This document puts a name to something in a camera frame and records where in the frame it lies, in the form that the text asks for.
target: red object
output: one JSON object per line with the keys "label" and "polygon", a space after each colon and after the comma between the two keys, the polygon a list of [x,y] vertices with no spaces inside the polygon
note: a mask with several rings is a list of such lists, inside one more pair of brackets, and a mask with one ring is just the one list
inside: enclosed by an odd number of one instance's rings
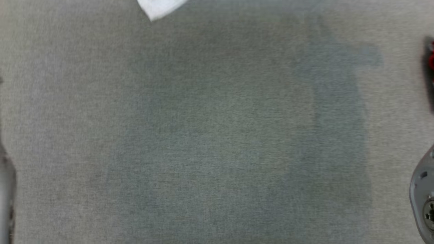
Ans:
{"label": "red object", "polygon": [[431,50],[432,54],[431,54],[430,58],[428,59],[428,65],[430,66],[431,69],[434,70],[434,42],[431,43],[430,50]]}

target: gray carpet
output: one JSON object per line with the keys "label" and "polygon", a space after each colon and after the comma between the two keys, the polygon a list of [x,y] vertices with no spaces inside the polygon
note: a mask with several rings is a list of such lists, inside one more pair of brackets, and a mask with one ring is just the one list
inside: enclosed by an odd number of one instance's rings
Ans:
{"label": "gray carpet", "polygon": [[422,243],[428,0],[0,0],[17,243]]}

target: gray metal object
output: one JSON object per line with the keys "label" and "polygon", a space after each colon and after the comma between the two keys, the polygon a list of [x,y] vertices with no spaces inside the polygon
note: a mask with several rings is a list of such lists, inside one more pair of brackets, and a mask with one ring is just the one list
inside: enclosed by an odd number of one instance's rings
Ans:
{"label": "gray metal object", "polygon": [[16,171],[2,146],[0,159],[0,244],[8,244],[13,242],[15,227]]}
{"label": "gray metal object", "polygon": [[434,146],[414,170],[410,202],[422,239],[427,244],[434,244]]}

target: dark patch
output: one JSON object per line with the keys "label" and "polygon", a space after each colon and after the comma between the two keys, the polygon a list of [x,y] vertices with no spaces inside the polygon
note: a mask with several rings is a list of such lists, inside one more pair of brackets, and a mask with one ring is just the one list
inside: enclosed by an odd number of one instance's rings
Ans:
{"label": "dark patch", "polygon": [[427,177],[428,176],[428,172],[423,172],[420,176],[419,176],[419,178],[420,179],[423,179],[423,178],[425,178],[425,177]]}
{"label": "dark patch", "polygon": [[[378,49],[338,41],[317,15],[213,13],[156,22],[130,59],[142,86],[107,175],[121,238],[362,240],[371,186],[355,70],[378,65]],[[307,42],[293,37],[302,23]],[[310,127],[287,113],[311,102],[299,86],[313,93]]]}
{"label": "dark patch", "polygon": [[430,210],[430,213],[429,213],[429,219],[432,221],[432,222],[434,222],[434,210]]}

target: white cloth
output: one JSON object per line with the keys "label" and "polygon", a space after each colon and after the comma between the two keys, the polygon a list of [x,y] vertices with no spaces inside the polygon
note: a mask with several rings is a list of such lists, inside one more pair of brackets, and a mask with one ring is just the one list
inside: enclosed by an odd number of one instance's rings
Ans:
{"label": "white cloth", "polygon": [[172,13],[188,0],[137,0],[151,21]]}

